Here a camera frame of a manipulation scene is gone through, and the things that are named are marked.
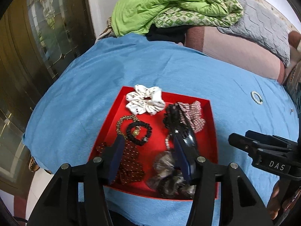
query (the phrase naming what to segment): black cloth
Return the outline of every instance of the black cloth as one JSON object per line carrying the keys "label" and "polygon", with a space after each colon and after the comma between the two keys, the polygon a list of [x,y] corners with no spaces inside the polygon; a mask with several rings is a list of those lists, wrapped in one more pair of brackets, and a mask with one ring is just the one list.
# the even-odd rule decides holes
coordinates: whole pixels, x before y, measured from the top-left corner
{"label": "black cloth", "polygon": [[150,30],[145,34],[148,41],[164,40],[175,43],[185,43],[185,33],[191,28],[191,25],[180,25],[168,28],[157,28],[155,24],[152,24]]}

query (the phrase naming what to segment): gold beaded hair tie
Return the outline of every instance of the gold beaded hair tie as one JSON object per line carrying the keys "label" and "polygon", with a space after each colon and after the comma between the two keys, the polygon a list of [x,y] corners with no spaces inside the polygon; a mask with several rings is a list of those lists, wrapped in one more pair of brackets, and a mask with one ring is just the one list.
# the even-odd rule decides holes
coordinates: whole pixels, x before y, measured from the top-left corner
{"label": "gold beaded hair tie", "polygon": [[[121,125],[122,125],[123,121],[125,121],[125,120],[133,120],[133,121],[140,121],[140,120],[139,120],[139,119],[137,118],[137,116],[135,116],[135,115],[125,115],[125,116],[121,117],[121,118],[119,119],[119,121],[117,121],[117,123],[116,123],[116,132],[117,132],[117,134],[123,135],[123,136],[124,136],[124,139],[127,140],[127,139],[128,139],[128,136],[125,135],[125,134],[120,130]],[[133,131],[133,136],[136,137],[136,136],[139,135],[139,133],[140,133],[140,127],[136,127],[135,130]]]}

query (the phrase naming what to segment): blue towel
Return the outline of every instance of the blue towel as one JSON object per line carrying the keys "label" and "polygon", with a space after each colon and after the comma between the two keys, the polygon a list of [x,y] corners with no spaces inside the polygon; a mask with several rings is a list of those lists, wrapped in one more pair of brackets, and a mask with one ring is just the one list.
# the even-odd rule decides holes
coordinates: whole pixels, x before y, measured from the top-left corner
{"label": "blue towel", "polygon": [[[86,163],[121,87],[135,84],[209,99],[219,163],[237,162],[264,203],[268,202],[277,176],[252,167],[245,152],[228,144],[228,136],[253,130],[297,140],[298,118],[284,88],[275,80],[196,50],[170,42],[148,42],[133,33],[100,40],[68,66],[35,107],[24,144],[38,164],[52,172],[66,162],[72,166]],[[251,98],[251,91],[261,95],[262,105]],[[108,188],[105,192],[109,209],[138,225],[186,225],[191,208],[190,202],[148,199]],[[213,225],[218,222],[215,210]]]}

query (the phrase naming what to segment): pearl hair tie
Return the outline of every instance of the pearl hair tie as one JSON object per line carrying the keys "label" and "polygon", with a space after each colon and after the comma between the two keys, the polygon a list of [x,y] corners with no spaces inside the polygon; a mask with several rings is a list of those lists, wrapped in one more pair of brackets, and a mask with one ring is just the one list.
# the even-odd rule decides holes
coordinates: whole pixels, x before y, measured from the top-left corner
{"label": "pearl hair tie", "polygon": [[165,146],[167,150],[170,150],[169,138],[170,138],[170,134],[168,134],[167,137],[165,138]]}
{"label": "pearl hair tie", "polygon": [[143,85],[135,85],[135,92],[130,92],[125,96],[129,103],[127,107],[133,115],[141,115],[148,112],[155,115],[164,110],[165,102],[162,100],[162,91],[159,87],[147,88]]}
{"label": "pearl hair tie", "polygon": [[262,97],[259,95],[258,92],[252,91],[252,92],[251,92],[251,97],[252,97],[252,99],[253,99],[257,104],[262,105],[263,100],[262,100]]}

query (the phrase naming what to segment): pillow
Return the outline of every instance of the pillow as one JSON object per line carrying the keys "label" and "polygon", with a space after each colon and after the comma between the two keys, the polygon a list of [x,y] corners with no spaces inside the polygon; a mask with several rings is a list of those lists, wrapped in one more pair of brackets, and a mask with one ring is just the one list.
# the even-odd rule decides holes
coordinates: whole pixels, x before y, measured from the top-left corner
{"label": "pillow", "polygon": [[189,28],[185,46],[262,77],[275,79],[280,84],[284,80],[284,64],[277,56],[255,42],[220,33],[216,27]]}

